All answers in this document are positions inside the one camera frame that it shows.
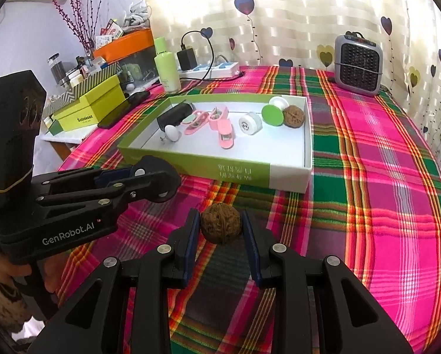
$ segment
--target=green bottle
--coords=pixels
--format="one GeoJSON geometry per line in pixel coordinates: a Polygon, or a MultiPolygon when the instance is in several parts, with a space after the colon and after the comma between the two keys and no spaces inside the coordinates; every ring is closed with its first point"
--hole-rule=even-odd
{"type": "Polygon", "coordinates": [[[165,37],[159,37],[155,40],[155,50],[157,52],[155,65],[165,93],[178,93],[181,90],[180,75],[178,74],[175,55],[168,51],[165,37]]]}

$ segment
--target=pink plaid tablecloth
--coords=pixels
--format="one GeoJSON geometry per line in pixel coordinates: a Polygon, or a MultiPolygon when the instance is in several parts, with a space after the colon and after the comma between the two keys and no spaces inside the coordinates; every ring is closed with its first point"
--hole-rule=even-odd
{"type": "MultiPolygon", "coordinates": [[[[253,210],[302,255],[339,256],[421,353],[441,329],[441,174],[420,133],[384,92],[368,98],[341,90],[323,71],[244,70],[237,81],[204,83],[191,94],[307,96],[314,132],[307,193],[183,177],[170,204],[134,203],[116,233],[75,249],[61,299],[105,257],[139,257],[184,224],[191,207],[202,211],[223,201],[253,210]]],[[[145,103],[111,130],[94,132],[62,169],[125,166],[118,143],[157,105],[145,103]]],[[[219,247],[201,238],[188,288],[169,293],[173,352],[268,353],[273,304],[274,292],[258,290],[250,278],[242,241],[219,247]]]]}

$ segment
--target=pink clip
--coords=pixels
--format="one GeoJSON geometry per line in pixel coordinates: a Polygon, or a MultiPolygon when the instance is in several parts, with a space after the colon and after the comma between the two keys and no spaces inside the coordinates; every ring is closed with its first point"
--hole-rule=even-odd
{"type": "Polygon", "coordinates": [[[214,110],[210,113],[209,116],[209,126],[211,130],[217,130],[218,126],[217,123],[219,120],[224,120],[228,116],[228,109],[225,107],[223,110],[220,110],[218,108],[214,108],[214,110]]]}
{"type": "Polygon", "coordinates": [[[203,110],[194,110],[193,114],[196,116],[196,119],[193,122],[184,123],[188,125],[185,129],[185,135],[187,136],[193,135],[209,122],[209,113],[203,110]]]}
{"type": "Polygon", "coordinates": [[[220,119],[217,121],[219,131],[219,144],[223,149],[230,149],[234,146],[234,130],[232,123],[228,119],[220,119]]]}

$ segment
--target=metal screw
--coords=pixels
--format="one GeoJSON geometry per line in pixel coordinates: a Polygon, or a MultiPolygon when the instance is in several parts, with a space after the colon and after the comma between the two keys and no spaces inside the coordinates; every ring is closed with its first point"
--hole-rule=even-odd
{"type": "Polygon", "coordinates": [[[327,263],[331,266],[338,266],[340,265],[340,259],[335,255],[331,255],[327,257],[327,263]]]}
{"type": "Polygon", "coordinates": [[[283,245],[282,243],[275,243],[275,244],[273,245],[273,250],[274,250],[276,253],[284,253],[284,252],[286,251],[286,247],[285,247],[285,245],[283,245]]]}
{"type": "Polygon", "coordinates": [[[160,254],[166,254],[172,251],[172,247],[170,245],[160,245],[159,247],[157,247],[157,251],[160,254]]]}
{"type": "Polygon", "coordinates": [[[114,257],[108,257],[104,260],[104,266],[106,266],[107,268],[112,268],[113,266],[115,266],[117,263],[117,259],[114,257]]]}

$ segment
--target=power strip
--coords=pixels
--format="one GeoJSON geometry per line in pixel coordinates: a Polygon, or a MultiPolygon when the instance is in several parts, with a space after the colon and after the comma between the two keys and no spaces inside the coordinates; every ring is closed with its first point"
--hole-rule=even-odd
{"type": "MultiPolygon", "coordinates": [[[[186,78],[203,78],[209,69],[210,64],[198,65],[196,68],[192,70],[188,70],[183,72],[181,69],[178,69],[180,73],[180,77],[186,78]]],[[[239,63],[221,63],[217,66],[213,66],[212,70],[206,76],[206,78],[230,78],[235,77],[240,73],[240,64],[239,63]]]]}

